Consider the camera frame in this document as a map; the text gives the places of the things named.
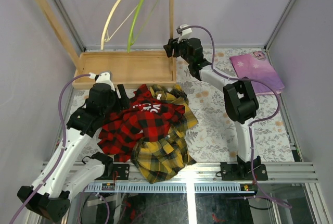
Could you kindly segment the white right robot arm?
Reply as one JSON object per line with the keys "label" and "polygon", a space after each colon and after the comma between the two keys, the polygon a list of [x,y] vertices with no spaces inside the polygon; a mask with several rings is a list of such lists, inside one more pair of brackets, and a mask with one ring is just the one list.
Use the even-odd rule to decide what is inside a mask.
{"label": "white right robot arm", "polygon": [[214,70],[212,63],[204,58],[201,41],[197,38],[169,39],[163,48],[168,58],[183,58],[188,63],[188,70],[192,77],[223,92],[226,113],[236,128],[237,173],[242,179],[250,179],[256,172],[255,145],[250,130],[250,120],[256,117],[259,109],[251,81],[247,78],[232,78]]}

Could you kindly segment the purple folded cloth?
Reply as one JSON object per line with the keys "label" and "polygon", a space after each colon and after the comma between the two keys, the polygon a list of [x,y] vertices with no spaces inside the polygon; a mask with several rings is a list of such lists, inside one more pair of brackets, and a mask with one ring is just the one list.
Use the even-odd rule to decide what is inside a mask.
{"label": "purple folded cloth", "polygon": [[229,59],[239,78],[247,77],[260,80],[268,84],[278,94],[285,88],[279,75],[262,51],[232,56]]}

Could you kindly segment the green hanger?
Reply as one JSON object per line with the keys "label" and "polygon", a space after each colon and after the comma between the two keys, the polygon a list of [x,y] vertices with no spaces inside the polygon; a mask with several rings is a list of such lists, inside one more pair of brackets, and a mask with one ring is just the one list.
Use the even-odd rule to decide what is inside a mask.
{"label": "green hanger", "polygon": [[141,28],[139,29],[138,33],[136,35],[134,35],[136,23],[137,23],[139,15],[140,15],[140,12],[142,10],[142,7],[144,5],[144,2],[145,2],[145,0],[140,0],[136,9],[135,9],[135,14],[134,14],[134,17],[133,17],[132,25],[131,25],[128,40],[127,40],[127,48],[126,48],[127,53],[129,53],[131,51],[132,46],[136,43],[137,39],[140,37],[144,27],[148,23],[150,17],[153,14],[154,9],[156,8],[156,6],[160,2],[160,0],[155,1],[153,7],[151,8],[148,16],[146,17],[146,19],[145,19],[144,23],[142,24]]}

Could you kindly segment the red black plaid shirt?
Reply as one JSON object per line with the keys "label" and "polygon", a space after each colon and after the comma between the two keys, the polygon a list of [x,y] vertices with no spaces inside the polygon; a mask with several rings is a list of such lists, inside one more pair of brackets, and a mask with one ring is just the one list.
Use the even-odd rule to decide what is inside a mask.
{"label": "red black plaid shirt", "polygon": [[102,152],[118,162],[131,159],[140,139],[156,142],[164,138],[170,126],[185,113],[183,105],[164,103],[153,98],[147,85],[141,85],[130,99],[129,109],[111,113],[102,126],[97,143]]}

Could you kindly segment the floral table mat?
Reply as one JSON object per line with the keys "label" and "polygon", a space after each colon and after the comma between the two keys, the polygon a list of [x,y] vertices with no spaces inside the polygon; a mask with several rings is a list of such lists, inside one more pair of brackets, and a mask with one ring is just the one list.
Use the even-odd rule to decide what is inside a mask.
{"label": "floral table mat", "polygon": [[[230,62],[230,57],[251,52],[260,52],[259,48],[218,48],[215,50],[214,65],[216,69],[235,77],[236,73]],[[191,157],[197,162],[236,161],[238,141],[234,123],[226,114],[223,93],[207,83],[193,78],[188,71],[188,64],[180,57],[174,58],[177,68],[177,84],[179,84],[189,99],[189,107],[196,116],[198,123],[187,131],[185,140]],[[71,108],[67,113],[73,113],[83,105],[88,96],[88,90],[75,90]],[[274,95],[258,96],[259,110],[257,118],[270,116],[276,110]],[[262,162],[292,162],[294,157],[290,147],[288,133],[281,113],[274,118],[256,123],[254,137],[256,149]],[[82,150],[78,159],[100,151],[94,137]]]}

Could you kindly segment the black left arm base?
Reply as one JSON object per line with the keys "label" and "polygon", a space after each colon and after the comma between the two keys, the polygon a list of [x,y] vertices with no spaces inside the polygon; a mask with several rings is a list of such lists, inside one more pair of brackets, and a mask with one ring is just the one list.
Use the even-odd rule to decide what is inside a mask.
{"label": "black left arm base", "polygon": [[128,180],[129,174],[129,164],[110,164],[105,166],[105,171],[101,178],[103,180]]}

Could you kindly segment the aluminium front rail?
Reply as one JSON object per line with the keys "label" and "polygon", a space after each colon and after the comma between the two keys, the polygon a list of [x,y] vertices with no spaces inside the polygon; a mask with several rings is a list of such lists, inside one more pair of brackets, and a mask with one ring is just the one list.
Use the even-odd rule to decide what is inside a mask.
{"label": "aluminium front rail", "polygon": [[[142,174],[132,163],[114,163],[115,165],[127,164],[129,168],[129,182],[139,183],[147,182]],[[319,183],[318,175],[315,172],[315,167],[311,162],[266,162],[264,175],[267,175],[268,180],[259,181],[259,183]],[[70,167],[69,175],[74,174],[77,170],[83,168],[84,164],[81,161],[75,161]],[[221,177],[217,177],[216,173],[221,170],[220,163],[198,162],[194,165],[183,168],[169,182],[185,182],[187,179],[193,182],[218,182],[225,181]]]}

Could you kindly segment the yellow black plaid shirt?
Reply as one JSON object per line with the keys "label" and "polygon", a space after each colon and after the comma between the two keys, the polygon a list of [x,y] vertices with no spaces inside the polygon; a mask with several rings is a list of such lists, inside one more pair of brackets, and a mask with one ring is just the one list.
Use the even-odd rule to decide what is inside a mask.
{"label": "yellow black plaid shirt", "polygon": [[153,184],[170,180],[185,166],[196,163],[189,154],[185,136],[187,130],[193,128],[198,120],[189,108],[187,95],[180,85],[175,85],[170,91],[157,84],[149,89],[153,98],[185,107],[182,118],[170,126],[166,137],[156,142],[148,142],[142,138],[132,150],[131,162]]}

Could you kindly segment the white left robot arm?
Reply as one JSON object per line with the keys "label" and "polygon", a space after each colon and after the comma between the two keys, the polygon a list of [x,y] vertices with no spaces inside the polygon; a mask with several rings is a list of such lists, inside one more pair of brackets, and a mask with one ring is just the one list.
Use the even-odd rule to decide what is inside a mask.
{"label": "white left robot arm", "polygon": [[112,89],[108,83],[95,83],[88,98],[70,116],[62,144],[31,186],[22,186],[17,196],[26,208],[52,222],[66,214],[71,201],[96,179],[116,175],[113,159],[97,152],[80,170],[69,176],[82,149],[92,140],[111,113],[128,109],[130,100],[123,85]]}

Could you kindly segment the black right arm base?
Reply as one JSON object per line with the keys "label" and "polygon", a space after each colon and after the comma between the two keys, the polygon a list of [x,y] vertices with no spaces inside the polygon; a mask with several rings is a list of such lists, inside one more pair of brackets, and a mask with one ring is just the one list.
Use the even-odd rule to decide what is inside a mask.
{"label": "black right arm base", "polygon": [[[225,181],[245,181],[253,180],[251,162],[244,162],[237,156],[237,162],[234,164],[221,162],[221,176]],[[261,157],[257,156],[253,162],[253,171],[258,181],[267,181],[268,175],[266,166],[261,163]]]}

